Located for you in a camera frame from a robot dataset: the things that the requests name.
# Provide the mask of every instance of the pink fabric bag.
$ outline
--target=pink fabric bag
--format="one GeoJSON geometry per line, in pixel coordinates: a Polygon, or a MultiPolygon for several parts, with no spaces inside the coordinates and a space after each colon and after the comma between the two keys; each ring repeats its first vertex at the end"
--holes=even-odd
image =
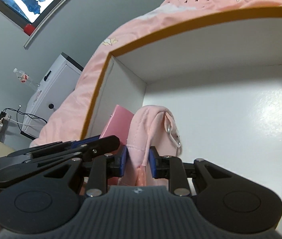
{"type": "Polygon", "coordinates": [[[150,146],[155,146],[160,156],[180,153],[180,138],[173,115],[163,106],[144,106],[134,115],[127,140],[129,159],[118,185],[168,186],[168,180],[152,178],[148,165],[150,146]]]}

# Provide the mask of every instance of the window frame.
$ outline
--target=window frame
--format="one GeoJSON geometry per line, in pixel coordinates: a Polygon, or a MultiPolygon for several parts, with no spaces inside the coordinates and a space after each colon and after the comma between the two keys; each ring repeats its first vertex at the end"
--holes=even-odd
{"type": "Polygon", "coordinates": [[[18,26],[20,26],[22,29],[24,29],[27,24],[31,24],[36,28],[61,1],[62,0],[53,0],[52,3],[47,6],[47,8],[38,16],[38,18],[33,23],[22,17],[14,9],[6,5],[2,0],[0,0],[0,12],[7,16],[14,23],[16,23],[18,26]]]}

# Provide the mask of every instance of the pink case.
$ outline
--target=pink case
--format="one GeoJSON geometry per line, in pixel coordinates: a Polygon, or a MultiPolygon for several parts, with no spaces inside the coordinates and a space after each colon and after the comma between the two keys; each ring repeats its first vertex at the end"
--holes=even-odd
{"type": "Polygon", "coordinates": [[[100,138],[115,135],[120,139],[121,144],[126,145],[133,116],[132,112],[120,105],[116,105],[100,138]]]}

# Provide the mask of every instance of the plastic bottle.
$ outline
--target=plastic bottle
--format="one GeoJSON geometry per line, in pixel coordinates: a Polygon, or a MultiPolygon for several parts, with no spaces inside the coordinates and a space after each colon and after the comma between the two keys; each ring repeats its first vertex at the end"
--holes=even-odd
{"type": "Polygon", "coordinates": [[[35,82],[30,76],[28,76],[24,71],[18,70],[17,68],[14,69],[14,73],[16,73],[17,77],[22,83],[26,83],[30,88],[34,91],[38,90],[40,86],[39,83],[35,82]]]}

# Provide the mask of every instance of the open cardboard box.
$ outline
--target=open cardboard box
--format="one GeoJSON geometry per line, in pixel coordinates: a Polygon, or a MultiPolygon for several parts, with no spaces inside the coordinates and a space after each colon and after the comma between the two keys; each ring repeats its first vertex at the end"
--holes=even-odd
{"type": "Polygon", "coordinates": [[[282,7],[193,19],[111,52],[86,137],[102,132],[116,104],[167,107],[184,162],[207,159],[282,199],[282,7]]]}

